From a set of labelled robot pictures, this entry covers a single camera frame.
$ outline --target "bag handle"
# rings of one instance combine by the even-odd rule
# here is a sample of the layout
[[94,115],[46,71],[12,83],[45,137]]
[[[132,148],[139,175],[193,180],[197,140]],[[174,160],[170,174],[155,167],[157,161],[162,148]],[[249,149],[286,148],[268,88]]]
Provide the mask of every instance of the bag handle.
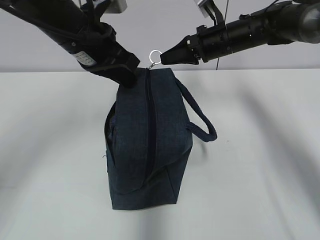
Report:
[[204,113],[201,111],[201,108],[197,104],[194,97],[191,95],[189,90],[177,79],[175,78],[175,82],[177,86],[179,87],[182,96],[187,101],[187,103],[190,105],[190,107],[195,111],[195,113],[204,121],[206,126],[208,127],[209,133],[206,133],[204,130],[202,130],[199,126],[194,124],[193,122],[189,122],[186,126],[187,129],[189,129],[194,135],[196,135],[199,139],[202,141],[208,143],[213,142],[217,139],[217,132],[215,130],[215,127],[212,125],[212,123],[209,121],[209,119],[204,115]]

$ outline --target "key ring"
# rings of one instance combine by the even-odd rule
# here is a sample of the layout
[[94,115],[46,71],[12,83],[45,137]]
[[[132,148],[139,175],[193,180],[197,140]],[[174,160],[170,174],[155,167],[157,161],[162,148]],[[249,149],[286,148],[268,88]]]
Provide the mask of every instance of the key ring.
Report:
[[161,64],[161,60],[160,60],[159,62],[154,62],[154,61],[152,61],[151,56],[152,56],[153,53],[160,53],[160,54],[162,54],[162,52],[160,52],[159,50],[153,50],[152,52],[150,52],[150,54],[149,54],[149,59],[150,59],[150,62],[151,62],[152,64],[151,64],[151,66],[148,68],[149,70],[152,69],[155,65]]

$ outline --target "table surface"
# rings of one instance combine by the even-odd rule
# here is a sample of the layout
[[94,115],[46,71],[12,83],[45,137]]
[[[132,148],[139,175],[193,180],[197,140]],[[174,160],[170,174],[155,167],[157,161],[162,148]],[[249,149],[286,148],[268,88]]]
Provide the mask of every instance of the table surface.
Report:
[[103,156],[117,84],[0,73],[0,239],[318,239],[320,69],[175,75],[218,139],[194,138],[177,205],[115,211]]

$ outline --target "zipper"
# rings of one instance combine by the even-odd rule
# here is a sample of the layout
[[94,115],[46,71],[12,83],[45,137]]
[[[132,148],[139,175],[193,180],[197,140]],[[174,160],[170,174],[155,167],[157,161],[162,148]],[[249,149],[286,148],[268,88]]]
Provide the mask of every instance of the zipper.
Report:
[[147,102],[147,114],[148,114],[148,152],[147,163],[145,169],[145,179],[147,179],[155,166],[156,161],[156,137],[157,137],[157,123],[156,123],[156,109],[155,102],[152,95],[151,88],[151,74],[150,70],[146,69],[145,76],[145,93]]

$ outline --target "navy blue bag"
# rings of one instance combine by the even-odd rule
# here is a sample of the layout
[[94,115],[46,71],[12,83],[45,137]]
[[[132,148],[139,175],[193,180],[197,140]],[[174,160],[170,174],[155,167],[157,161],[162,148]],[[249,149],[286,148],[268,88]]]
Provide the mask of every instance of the navy blue bag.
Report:
[[[170,68],[138,68],[134,88],[120,86],[105,122],[112,208],[139,210],[176,204],[193,146],[216,130]],[[190,122],[183,98],[206,123],[206,133]]]

